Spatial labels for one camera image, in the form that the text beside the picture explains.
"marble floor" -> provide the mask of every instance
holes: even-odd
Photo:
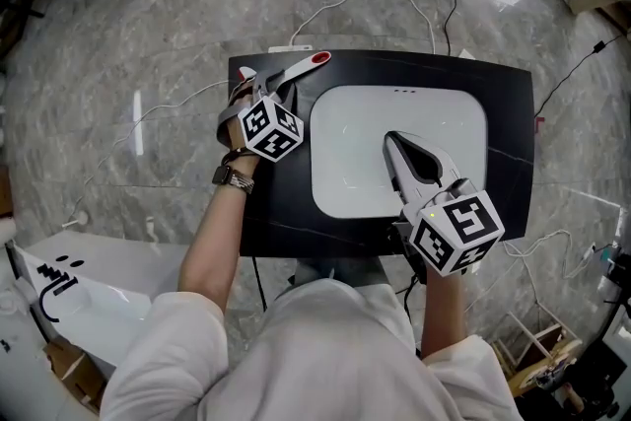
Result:
[[[60,230],[82,181],[137,115],[181,101],[225,79],[231,55],[286,44],[296,27],[324,4],[338,0],[40,0],[43,20],[29,23],[8,62],[4,97],[17,242],[29,246]],[[437,52],[447,45],[441,24],[453,0],[414,0],[430,18]],[[617,32],[597,13],[575,17],[561,0],[457,0],[450,21],[454,53],[529,70],[534,102],[547,93],[599,40]],[[380,48],[429,52],[424,20],[404,0],[355,0],[322,13],[296,43],[315,48]],[[557,229],[572,233],[570,268],[591,243],[616,235],[631,204],[631,48],[622,38],[590,58],[543,112],[535,136],[535,173],[527,247]],[[138,137],[119,146],[86,190],[83,230],[132,240],[188,244],[212,194],[211,175],[223,150],[215,141],[225,88],[205,92],[184,107],[157,111]],[[153,230],[147,219],[153,218]],[[608,307],[598,290],[595,260],[575,279],[561,279],[565,239],[555,237],[527,261],[541,301],[584,339],[597,332]],[[293,273],[295,260],[261,259],[264,291],[272,300]],[[466,295],[475,302],[514,262],[496,246]],[[403,258],[384,260],[395,289],[411,271]],[[467,312],[471,332],[514,334],[513,311],[536,327],[543,319],[521,261]],[[420,335],[422,288],[410,297]],[[261,319],[251,260],[241,260],[230,301],[233,360]]]

